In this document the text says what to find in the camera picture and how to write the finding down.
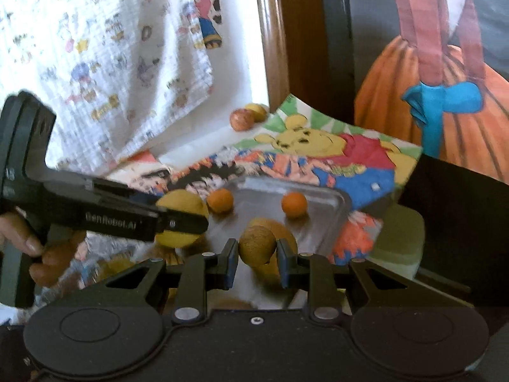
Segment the person left hand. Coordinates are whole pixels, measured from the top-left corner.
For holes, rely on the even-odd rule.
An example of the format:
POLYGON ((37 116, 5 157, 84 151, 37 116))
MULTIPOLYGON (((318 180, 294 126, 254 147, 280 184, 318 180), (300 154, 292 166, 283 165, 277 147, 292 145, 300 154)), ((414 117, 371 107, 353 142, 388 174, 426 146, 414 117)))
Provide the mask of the person left hand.
POLYGON ((52 287, 59 281, 85 237, 85 231, 74 231, 68 239, 43 247, 19 212, 1 215, 1 238, 30 257, 41 258, 29 268, 32 279, 41 287, 52 287))

